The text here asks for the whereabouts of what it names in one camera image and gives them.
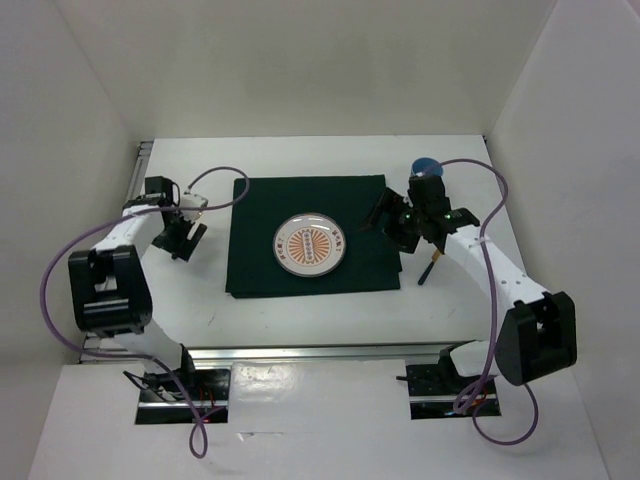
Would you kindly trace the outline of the gold knife black handle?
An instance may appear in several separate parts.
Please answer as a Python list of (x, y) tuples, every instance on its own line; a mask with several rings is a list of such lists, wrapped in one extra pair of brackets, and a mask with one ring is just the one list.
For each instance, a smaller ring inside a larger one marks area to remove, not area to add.
[(439, 260), (439, 258), (441, 257), (442, 253), (436, 249), (431, 257), (431, 261), (430, 263), (427, 265), (426, 269), (423, 271), (423, 273), (421, 274), (421, 276), (419, 277), (417, 284), (419, 286), (422, 286), (426, 283), (427, 279), (429, 278), (429, 275), (431, 274), (436, 262)]

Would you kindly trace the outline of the dark green cloth placemat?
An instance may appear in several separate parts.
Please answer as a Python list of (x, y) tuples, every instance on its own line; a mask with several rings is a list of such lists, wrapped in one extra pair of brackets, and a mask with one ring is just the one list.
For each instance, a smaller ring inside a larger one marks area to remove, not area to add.
[(226, 291), (236, 299), (397, 290), (398, 251), (362, 226), (382, 175), (237, 179)]

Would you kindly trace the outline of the round plate orange sunburst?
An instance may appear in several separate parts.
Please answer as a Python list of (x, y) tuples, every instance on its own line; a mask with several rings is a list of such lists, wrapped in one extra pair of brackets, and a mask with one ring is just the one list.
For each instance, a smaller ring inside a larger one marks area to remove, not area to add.
[(276, 230), (272, 249), (279, 266), (302, 278), (329, 274), (343, 261), (346, 236), (330, 217), (319, 213), (297, 214)]

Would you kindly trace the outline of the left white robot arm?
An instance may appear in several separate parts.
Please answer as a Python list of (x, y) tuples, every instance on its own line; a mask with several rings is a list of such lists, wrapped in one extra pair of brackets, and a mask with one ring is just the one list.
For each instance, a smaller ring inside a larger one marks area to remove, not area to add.
[[(153, 319), (153, 302), (141, 260), (151, 246), (173, 260), (188, 261), (206, 232), (199, 210), (208, 200), (162, 177), (144, 181), (144, 193), (124, 204), (122, 222), (87, 251), (68, 259), (76, 324), (85, 333), (111, 339), (131, 355), (141, 355), (149, 375), (176, 399), (198, 387), (186, 348), (169, 338)], [(169, 367), (166, 372), (162, 365)]]

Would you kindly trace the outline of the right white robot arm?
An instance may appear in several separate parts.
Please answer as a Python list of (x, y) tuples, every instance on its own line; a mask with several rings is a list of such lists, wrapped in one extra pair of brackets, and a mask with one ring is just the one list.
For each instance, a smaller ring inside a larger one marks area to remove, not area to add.
[(414, 176), (406, 195), (385, 188), (364, 229), (380, 227), (404, 253), (419, 241), (462, 267), (489, 297), (490, 338), (454, 347), (436, 369), (448, 392), (460, 391), (482, 373), (520, 386), (577, 361), (575, 304), (528, 277), (488, 237), (466, 208), (454, 209), (438, 176)]

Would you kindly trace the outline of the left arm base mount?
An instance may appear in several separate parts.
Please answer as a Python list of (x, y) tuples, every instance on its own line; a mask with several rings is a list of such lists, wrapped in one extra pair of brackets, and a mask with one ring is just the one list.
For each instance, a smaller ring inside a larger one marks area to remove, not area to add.
[(228, 422), (228, 400), (231, 384), (229, 368), (194, 370), (180, 380), (187, 396), (167, 374), (153, 377), (123, 371), (125, 378), (139, 391), (136, 425), (191, 424), (195, 410), (208, 424)]

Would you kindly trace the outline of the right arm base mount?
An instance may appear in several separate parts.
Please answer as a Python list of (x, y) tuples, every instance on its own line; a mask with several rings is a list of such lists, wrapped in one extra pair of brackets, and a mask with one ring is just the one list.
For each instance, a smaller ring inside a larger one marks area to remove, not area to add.
[(463, 414), (454, 412), (453, 401), (456, 396), (477, 379), (478, 376), (460, 376), (448, 350), (440, 352), (436, 363), (406, 365), (405, 373), (396, 377), (397, 381), (407, 387), (412, 420), (470, 417), (476, 406), (481, 406), (480, 416), (500, 416), (501, 410), (493, 380), (483, 387), (469, 410)]

